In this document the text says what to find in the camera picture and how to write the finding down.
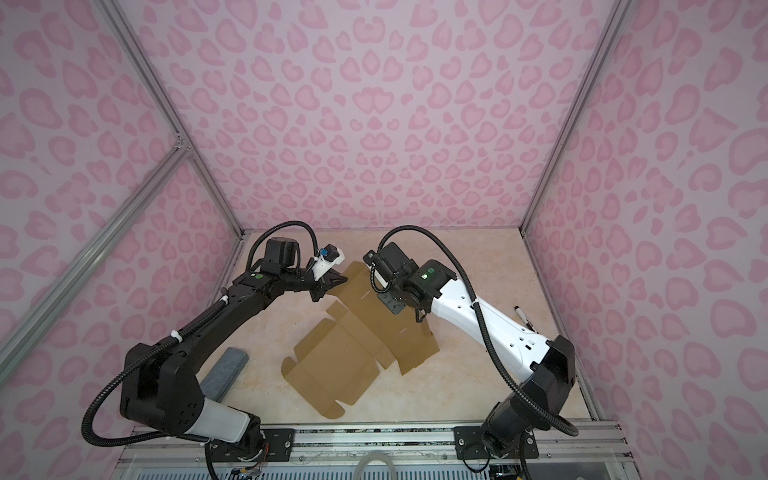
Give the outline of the brown cardboard paper box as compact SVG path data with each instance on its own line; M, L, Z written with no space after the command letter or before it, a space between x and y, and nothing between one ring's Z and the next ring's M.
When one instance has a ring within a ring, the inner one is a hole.
M327 317L281 365L287 383L329 420L341 418L344 407L392 364L405 375L440 351L428 322L416 322L413 308L394 313L372 290L364 263L351 263L343 275L347 281L330 292Z

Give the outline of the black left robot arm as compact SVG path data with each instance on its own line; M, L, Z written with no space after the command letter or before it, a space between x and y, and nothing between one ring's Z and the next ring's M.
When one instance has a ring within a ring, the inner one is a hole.
M162 436L195 436L227 443L253 456L262 449L260 419L207 397L197 373L235 331L286 292L308 292L319 301L347 278L335 269L316 280L311 272L245 272L226 294L188 324L153 346L136 345L125 364L141 365L122 382L120 413Z

